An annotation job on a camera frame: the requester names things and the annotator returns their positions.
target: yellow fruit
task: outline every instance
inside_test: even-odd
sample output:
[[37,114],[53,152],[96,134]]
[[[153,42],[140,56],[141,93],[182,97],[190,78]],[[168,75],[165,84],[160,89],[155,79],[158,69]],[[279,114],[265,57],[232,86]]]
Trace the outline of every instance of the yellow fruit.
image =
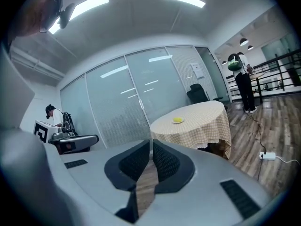
[[181,122],[182,118],[181,117],[174,117],[174,122]]

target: glass wall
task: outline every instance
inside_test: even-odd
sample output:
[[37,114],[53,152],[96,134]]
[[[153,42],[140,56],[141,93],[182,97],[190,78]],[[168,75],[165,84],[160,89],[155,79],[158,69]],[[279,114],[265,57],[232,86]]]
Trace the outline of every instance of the glass wall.
[[221,99],[220,101],[223,102],[224,104],[230,103],[227,87],[222,77],[222,73],[218,68],[218,65],[215,59],[213,58],[212,54],[210,53],[209,49],[197,48],[197,47],[196,49],[199,55],[201,56],[202,60],[204,61],[204,64],[210,74],[211,80],[215,87],[217,97],[223,97],[223,99]]
[[[193,46],[167,49],[156,48],[112,60],[61,90],[63,110],[72,115],[78,133],[101,136],[103,140],[97,148],[149,139],[150,125],[156,119],[190,105],[186,91],[191,84],[201,83],[210,100],[217,97]],[[204,72],[200,79],[190,65],[195,62]]]
[[281,56],[287,53],[284,45],[281,43],[280,40],[275,42],[269,43],[261,48],[266,60],[274,59],[277,56]]
[[164,48],[126,58],[150,123],[174,109],[189,105],[180,77]]
[[298,36],[292,33],[287,34],[280,39],[281,43],[285,47],[287,53],[293,52],[300,48],[300,42]]
[[124,58],[86,74],[91,106],[108,147],[150,138],[150,129]]
[[[200,84],[209,100],[217,98],[217,94],[210,78],[209,72],[204,65],[203,60],[193,46],[177,46],[167,47],[167,50],[177,67],[182,81],[185,85],[186,91],[190,91],[190,86],[193,84]],[[202,76],[196,77],[192,69],[193,64],[197,63],[202,71]]]
[[84,75],[61,90],[61,103],[63,111],[71,115],[79,135],[98,135],[99,142],[91,150],[105,148],[92,115]]

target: white shirt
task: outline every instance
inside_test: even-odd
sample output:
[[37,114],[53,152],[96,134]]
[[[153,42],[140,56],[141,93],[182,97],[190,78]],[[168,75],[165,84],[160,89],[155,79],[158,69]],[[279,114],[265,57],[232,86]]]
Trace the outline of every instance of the white shirt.
[[53,117],[53,124],[55,126],[58,124],[63,124],[63,114],[60,110],[54,109],[52,117]]
[[243,63],[243,66],[241,67],[240,70],[233,71],[234,78],[235,78],[239,73],[242,73],[242,74],[247,73],[247,68],[246,68],[246,66],[249,64],[249,62],[248,62],[246,56],[244,56],[244,55],[239,55],[239,57],[240,57],[241,62]]

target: checkered tablecloth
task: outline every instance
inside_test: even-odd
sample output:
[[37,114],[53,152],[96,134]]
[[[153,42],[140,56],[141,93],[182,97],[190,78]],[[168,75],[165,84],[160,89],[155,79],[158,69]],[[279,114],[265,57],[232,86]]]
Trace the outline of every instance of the checkered tablecloth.
[[[174,117],[182,117],[184,121],[174,124]],[[221,102],[208,101],[176,109],[154,121],[150,131],[153,139],[191,148],[222,141],[224,157],[230,157],[231,134],[227,113]]]

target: paper sign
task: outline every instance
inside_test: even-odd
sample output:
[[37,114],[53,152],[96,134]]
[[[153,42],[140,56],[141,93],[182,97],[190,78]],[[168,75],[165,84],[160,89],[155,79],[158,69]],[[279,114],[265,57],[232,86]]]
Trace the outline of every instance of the paper sign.
[[197,78],[204,77],[202,68],[199,66],[199,63],[190,63],[192,70],[194,71]]

